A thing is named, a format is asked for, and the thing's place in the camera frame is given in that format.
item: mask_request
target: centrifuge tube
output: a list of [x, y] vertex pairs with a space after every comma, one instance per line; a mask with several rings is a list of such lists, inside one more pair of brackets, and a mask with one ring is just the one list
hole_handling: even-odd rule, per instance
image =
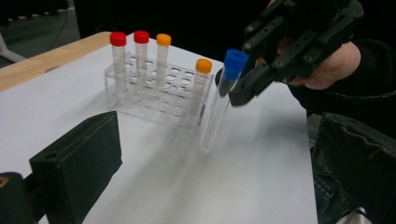
[[149, 33], [146, 31], [134, 32], [134, 48], [136, 57], [136, 74], [137, 74], [137, 87], [142, 89], [146, 87], [147, 82], [147, 60], [148, 60], [148, 42]]
[[162, 90], [165, 84], [166, 64], [168, 60], [168, 49], [171, 45], [171, 36], [166, 34], [157, 35], [157, 77], [155, 86], [157, 90]]
[[197, 124], [198, 118], [202, 115], [200, 105], [203, 101], [202, 96], [204, 95], [207, 76], [212, 70], [212, 62], [207, 59], [198, 59], [195, 64], [195, 70], [194, 84], [191, 92], [191, 104], [187, 116], [189, 122], [193, 125]]
[[125, 45], [126, 34], [113, 32], [110, 34], [110, 44], [113, 53], [113, 69], [116, 83], [117, 99], [122, 100], [126, 94], [126, 75], [125, 75]]
[[248, 56], [243, 51], [238, 49], [227, 50], [219, 85], [212, 101], [209, 117], [206, 120], [204, 132], [200, 141], [200, 150], [205, 154], [211, 151], [216, 142], [224, 114], [230, 104], [228, 92], [230, 92], [236, 84], [247, 60]]

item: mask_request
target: table surface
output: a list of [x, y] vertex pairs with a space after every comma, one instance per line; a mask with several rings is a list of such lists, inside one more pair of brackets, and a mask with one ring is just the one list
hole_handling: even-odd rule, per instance
[[[134, 52], [131, 35], [128, 41]], [[0, 92], [0, 173], [28, 176], [36, 153], [107, 112], [104, 71], [111, 55], [104, 44]], [[148, 56], [156, 56], [153, 39]], [[173, 46], [168, 53], [169, 63], [189, 69], [199, 58]], [[222, 63], [211, 61], [216, 73]], [[209, 105], [215, 90], [213, 83]], [[284, 84], [229, 107], [207, 155], [198, 148], [202, 130], [186, 137], [121, 113], [119, 125], [122, 166], [84, 223], [317, 223], [305, 110]]]

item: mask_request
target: test tube with red cap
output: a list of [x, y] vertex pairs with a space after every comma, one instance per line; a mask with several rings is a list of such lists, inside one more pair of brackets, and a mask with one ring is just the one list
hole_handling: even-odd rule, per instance
[[138, 88], [145, 88], [147, 82], [149, 32], [138, 30], [134, 32], [134, 47], [136, 57], [136, 84]]
[[113, 69], [116, 83], [117, 97], [120, 99], [126, 93], [126, 75], [125, 75], [125, 46], [126, 34], [122, 32], [113, 32], [110, 34], [110, 44], [113, 53]]

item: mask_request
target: blue cap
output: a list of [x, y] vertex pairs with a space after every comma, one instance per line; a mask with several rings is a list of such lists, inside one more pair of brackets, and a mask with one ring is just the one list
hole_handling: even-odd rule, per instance
[[228, 49], [224, 60], [223, 75], [229, 81], [235, 81], [245, 68], [248, 55], [239, 49]]

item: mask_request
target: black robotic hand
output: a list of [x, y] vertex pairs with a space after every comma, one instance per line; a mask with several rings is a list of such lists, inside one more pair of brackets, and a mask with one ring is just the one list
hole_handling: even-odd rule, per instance
[[[363, 16], [357, 0], [275, 0], [245, 29], [242, 51], [249, 59], [229, 93], [232, 106], [247, 104], [273, 81], [309, 77], [333, 52], [349, 41]], [[282, 38], [293, 40], [276, 55]], [[266, 64], [256, 66], [263, 57]], [[216, 75], [219, 80], [221, 71]]]

